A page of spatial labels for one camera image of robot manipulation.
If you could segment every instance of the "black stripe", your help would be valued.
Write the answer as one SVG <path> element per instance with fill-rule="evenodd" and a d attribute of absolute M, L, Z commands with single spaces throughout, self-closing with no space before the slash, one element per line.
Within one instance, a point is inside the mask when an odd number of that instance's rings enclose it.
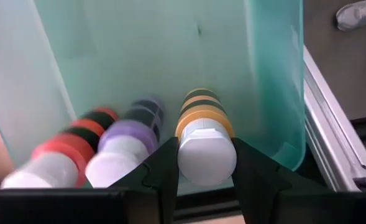
<path fill-rule="evenodd" d="M 216 100 L 220 101 L 219 97 L 210 90 L 195 90 L 194 92 L 188 94 L 184 98 L 183 104 L 185 102 L 187 102 L 187 100 L 191 99 L 192 97 L 196 97 L 196 96 L 210 96 L 210 97 L 213 97 Z"/>
<path fill-rule="evenodd" d="M 199 106 L 199 105 L 210 105 L 210 106 L 214 106 L 216 108 L 219 108 L 225 114 L 227 114 L 226 111 L 224 111 L 224 108 L 219 103 L 216 103 L 215 101 L 211 101 L 211 100 L 197 100 L 197 101 L 194 101 L 194 102 L 188 104 L 186 107 L 184 107 L 184 109 L 180 113 L 180 116 L 185 111 L 188 111 L 189 109 L 193 108 L 194 106 Z"/>
<path fill-rule="evenodd" d="M 154 125 L 152 128 L 152 131 L 155 133 L 156 137 L 157 137 L 157 142 L 159 142 L 159 128 L 157 125 Z"/>
<path fill-rule="evenodd" d="M 139 100 L 132 104 L 133 106 L 143 106 L 146 107 L 148 110 L 152 111 L 153 114 L 156 114 L 158 111 L 158 105 L 150 100 Z"/>
<path fill-rule="evenodd" d="M 89 143 L 93 151 L 97 152 L 97 146 L 98 142 L 100 141 L 100 137 L 96 133 L 81 127 L 69 127 L 63 130 L 61 133 L 73 134 L 75 136 L 84 139 L 87 143 Z"/>
<path fill-rule="evenodd" d="M 160 122 L 163 124 L 163 111 L 160 108 L 158 110 L 158 116 L 159 116 Z"/>
<path fill-rule="evenodd" d="M 155 102 L 153 102 L 151 100 L 139 100 L 139 101 L 134 102 L 132 105 L 133 106 L 136 106 L 136 105 L 144 106 L 144 107 L 148 108 L 148 110 L 152 111 L 154 114 L 157 114 L 157 111 L 158 111 L 159 119 L 160 119 L 161 123 L 163 123 L 163 111 L 160 109 L 158 104 L 156 104 Z"/>
<path fill-rule="evenodd" d="M 157 136 L 157 139 L 159 139 L 159 127 L 154 122 L 155 115 L 150 111 L 138 108 L 132 109 L 125 114 L 124 119 L 132 119 L 134 121 L 138 121 L 145 124 L 154 131 L 155 135 Z"/>
<path fill-rule="evenodd" d="M 82 116 L 80 119 L 89 119 L 98 123 L 104 130 L 107 130 L 114 122 L 114 118 L 102 111 L 92 111 Z"/>

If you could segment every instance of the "white tube cap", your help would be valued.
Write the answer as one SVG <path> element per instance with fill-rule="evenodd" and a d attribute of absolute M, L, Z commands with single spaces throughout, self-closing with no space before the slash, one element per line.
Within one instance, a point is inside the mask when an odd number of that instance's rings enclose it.
<path fill-rule="evenodd" d="M 1 189 L 68 188 L 78 180 L 78 168 L 66 155 L 47 152 L 6 176 Z"/>
<path fill-rule="evenodd" d="M 236 163 L 234 145 L 219 122 L 200 118 L 190 122 L 183 130 L 178 167 L 193 184 L 221 184 L 231 176 Z"/>
<path fill-rule="evenodd" d="M 94 188 L 106 188 L 130 173 L 149 156 L 138 139 L 121 135 L 105 142 L 103 150 L 86 166 L 85 174 Z"/>

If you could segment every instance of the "striped tube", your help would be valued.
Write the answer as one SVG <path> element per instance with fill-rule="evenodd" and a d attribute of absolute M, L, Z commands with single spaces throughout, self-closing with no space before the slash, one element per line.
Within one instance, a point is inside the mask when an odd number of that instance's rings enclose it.
<path fill-rule="evenodd" d="M 163 106 L 155 98 L 133 102 L 124 119 L 101 137 L 86 176 L 93 187 L 109 187 L 158 149 Z"/>
<path fill-rule="evenodd" d="M 199 118 L 216 120 L 224 126 L 231 138 L 235 136 L 219 97 L 205 88 L 195 89 L 186 95 L 175 136 L 181 139 L 181 134 L 187 124 Z"/>
<path fill-rule="evenodd" d="M 86 181 L 86 165 L 97 151 L 101 135 L 116 119 L 116 114 L 107 108 L 83 115 L 53 139 L 38 146 L 31 160 L 8 175 L 1 187 L 81 187 Z"/>
<path fill-rule="evenodd" d="M 175 136 L 180 140 L 178 166 L 189 181 L 215 186 L 231 176 L 237 160 L 234 130 L 211 90 L 198 88 L 186 95 Z"/>

